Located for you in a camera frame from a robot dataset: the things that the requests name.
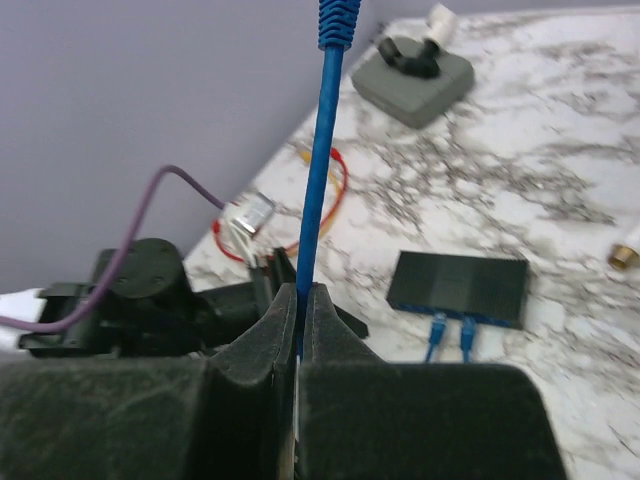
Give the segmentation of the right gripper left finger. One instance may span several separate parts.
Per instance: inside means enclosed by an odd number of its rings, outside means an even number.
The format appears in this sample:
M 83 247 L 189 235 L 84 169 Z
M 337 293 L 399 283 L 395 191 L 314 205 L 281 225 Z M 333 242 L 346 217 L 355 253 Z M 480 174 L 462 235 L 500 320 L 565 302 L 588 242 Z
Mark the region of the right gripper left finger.
M 5 479 L 290 479 L 295 288 L 210 358 L 1 368 Z

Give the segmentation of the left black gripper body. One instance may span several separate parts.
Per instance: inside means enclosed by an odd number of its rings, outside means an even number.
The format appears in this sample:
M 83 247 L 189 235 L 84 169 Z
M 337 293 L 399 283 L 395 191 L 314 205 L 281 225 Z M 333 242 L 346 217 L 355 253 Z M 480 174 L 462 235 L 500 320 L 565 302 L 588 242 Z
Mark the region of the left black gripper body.
M 297 272 L 284 252 L 283 247 L 276 248 L 273 254 L 266 259 L 254 257 L 255 266 L 249 266 L 248 271 L 252 283 L 254 299 L 258 317 L 261 318 L 271 306 L 276 294 L 285 284 L 297 287 Z M 299 358 L 304 356 L 304 331 L 306 326 L 306 311 L 308 299 L 300 298 L 297 294 L 295 340 L 296 353 Z M 359 338 L 366 339 L 369 336 L 368 326 L 348 313 L 344 309 L 333 305 L 334 310 L 341 321 Z

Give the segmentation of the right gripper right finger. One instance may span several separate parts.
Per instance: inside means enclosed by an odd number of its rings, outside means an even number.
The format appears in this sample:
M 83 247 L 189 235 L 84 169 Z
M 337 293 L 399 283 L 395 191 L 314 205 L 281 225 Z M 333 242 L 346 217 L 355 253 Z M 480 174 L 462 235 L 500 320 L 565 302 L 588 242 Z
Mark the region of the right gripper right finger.
M 564 479 L 538 388 L 484 363 L 388 363 L 308 298 L 299 380 L 304 479 Z

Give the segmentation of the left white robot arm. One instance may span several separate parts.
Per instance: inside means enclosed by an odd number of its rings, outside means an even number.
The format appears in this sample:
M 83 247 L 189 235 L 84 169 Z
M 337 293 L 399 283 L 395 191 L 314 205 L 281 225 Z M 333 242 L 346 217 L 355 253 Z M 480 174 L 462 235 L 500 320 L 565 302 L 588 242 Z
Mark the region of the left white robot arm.
M 16 347 L 35 358 L 181 357 L 248 363 L 280 352 L 280 333 L 253 342 L 246 334 L 264 319 L 282 286 L 296 281 L 283 248 L 248 270 L 250 279 L 192 289 L 177 248 L 167 240 L 138 240 L 92 310 L 54 333 L 21 332 Z

